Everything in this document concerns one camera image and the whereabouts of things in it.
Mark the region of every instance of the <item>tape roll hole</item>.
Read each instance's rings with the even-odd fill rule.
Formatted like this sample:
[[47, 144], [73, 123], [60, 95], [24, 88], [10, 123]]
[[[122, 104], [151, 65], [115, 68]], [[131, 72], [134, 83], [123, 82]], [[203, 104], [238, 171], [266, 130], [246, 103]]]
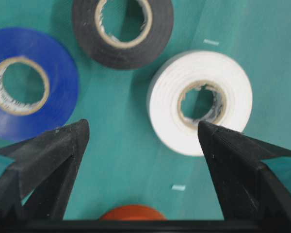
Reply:
[[100, 0], [95, 25], [109, 45], [127, 49], [140, 44], [148, 35], [152, 12], [147, 0]]
[[201, 81], [187, 86], [178, 100], [181, 121], [196, 130], [199, 121], [218, 122], [226, 109], [226, 98], [221, 88], [212, 82]]
[[49, 80], [44, 70], [24, 57], [0, 63], [0, 108], [13, 115], [38, 111], [49, 96]]

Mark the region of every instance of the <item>tape roll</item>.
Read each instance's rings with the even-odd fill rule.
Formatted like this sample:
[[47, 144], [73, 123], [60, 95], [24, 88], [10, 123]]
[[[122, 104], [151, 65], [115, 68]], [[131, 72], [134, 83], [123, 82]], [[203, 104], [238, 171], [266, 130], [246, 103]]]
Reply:
[[165, 48], [173, 27], [170, 0], [137, 0], [144, 26], [132, 41], [121, 42], [105, 33], [102, 9], [107, 0], [74, 0], [73, 29], [79, 45], [92, 59], [111, 68], [134, 69], [154, 61]]
[[[213, 106], [201, 119], [181, 112], [181, 101], [191, 89], [206, 86]], [[202, 156], [197, 126], [200, 120], [242, 131], [250, 117], [252, 90], [244, 70], [231, 58], [211, 51], [181, 53], [168, 60], [155, 74], [147, 96], [148, 114], [154, 131], [170, 149]]]
[[[34, 68], [44, 94], [33, 104], [14, 100], [4, 89], [3, 74], [14, 63]], [[51, 37], [23, 28], [0, 30], [0, 138], [20, 141], [63, 126], [78, 98], [79, 78], [67, 51]]]

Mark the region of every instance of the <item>green table surface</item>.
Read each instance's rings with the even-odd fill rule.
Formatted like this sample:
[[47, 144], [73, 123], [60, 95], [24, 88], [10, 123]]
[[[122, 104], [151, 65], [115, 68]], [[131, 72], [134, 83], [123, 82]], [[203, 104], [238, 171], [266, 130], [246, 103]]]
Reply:
[[[66, 219], [96, 219], [111, 208], [134, 203], [152, 206], [168, 219], [222, 219], [205, 159], [169, 150], [146, 112], [153, 74], [183, 51], [212, 50], [235, 59], [253, 91], [244, 132], [291, 149], [291, 0], [172, 2], [174, 28], [161, 56], [141, 69], [118, 71], [90, 60], [79, 48], [71, 25], [72, 1], [0, 0], [0, 28], [47, 33], [67, 48], [78, 67], [80, 94], [68, 123], [85, 118], [91, 132]], [[120, 13], [115, 17], [123, 19]], [[113, 19], [104, 18], [109, 25]], [[19, 73], [29, 80], [26, 70]], [[0, 140], [0, 147], [10, 143]], [[186, 189], [174, 191], [173, 184]]]

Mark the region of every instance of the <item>white electrical tape roll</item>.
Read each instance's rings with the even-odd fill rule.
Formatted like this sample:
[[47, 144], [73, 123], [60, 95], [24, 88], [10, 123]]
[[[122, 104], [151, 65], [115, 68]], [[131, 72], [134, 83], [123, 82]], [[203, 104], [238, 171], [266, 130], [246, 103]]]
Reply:
[[[181, 101], [202, 86], [213, 93], [213, 106], [201, 119], [181, 112]], [[231, 58], [211, 51], [190, 51], [168, 60], [155, 74], [147, 96], [155, 133], [170, 149], [202, 156], [197, 137], [200, 120], [242, 131], [250, 117], [252, 90], [244, 70]]]

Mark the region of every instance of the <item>small white tag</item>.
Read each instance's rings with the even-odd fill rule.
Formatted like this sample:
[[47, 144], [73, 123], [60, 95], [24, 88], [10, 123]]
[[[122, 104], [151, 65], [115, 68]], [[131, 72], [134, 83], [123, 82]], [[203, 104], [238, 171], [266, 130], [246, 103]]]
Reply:
[[184, 191], [185, 190], [185, 185], [178, 185], [178, 184], [174, 184], [171, 187], [172, 190], [176, 190], [176, 191]]

